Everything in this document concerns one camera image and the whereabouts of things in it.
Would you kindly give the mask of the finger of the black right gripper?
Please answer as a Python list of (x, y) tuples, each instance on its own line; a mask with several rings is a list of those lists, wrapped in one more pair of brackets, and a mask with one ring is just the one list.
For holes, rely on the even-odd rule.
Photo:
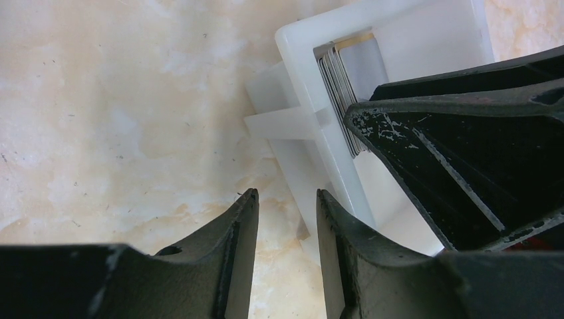
[(563, 222), (563, 48), (378, 86), (345, 126), (450, 250)]

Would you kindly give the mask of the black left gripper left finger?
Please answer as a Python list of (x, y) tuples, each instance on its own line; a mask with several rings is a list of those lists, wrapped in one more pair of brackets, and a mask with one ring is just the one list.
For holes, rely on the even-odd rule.
[(147, 255), (123, 243), (1, 247), (2, 318), (247, 318), (259, 219), (248, 189)]

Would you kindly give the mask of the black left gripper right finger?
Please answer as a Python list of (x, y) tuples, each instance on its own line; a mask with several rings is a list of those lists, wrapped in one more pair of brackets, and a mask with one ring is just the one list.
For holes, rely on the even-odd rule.
[(328, 318), (562, 318), (563, 253), (429, 257), (381, 235), (326, 190), (317, 230)]

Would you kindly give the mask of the white plastic card box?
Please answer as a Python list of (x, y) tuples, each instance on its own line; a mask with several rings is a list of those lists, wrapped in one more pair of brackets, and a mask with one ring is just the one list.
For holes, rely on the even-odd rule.
[(254, 137), (269, 141), (308, 231), (300, 244), (319, 259), (316, 192), (326, 189), (356, 218), (419, 253), (443, 244), (384, 164), (352, 158), (313, 49), (363, 33), (378, 42), (388, 82), (494, 61), (483, 1), (360, 1), (280, 28), (281, 61), (247, 83)]

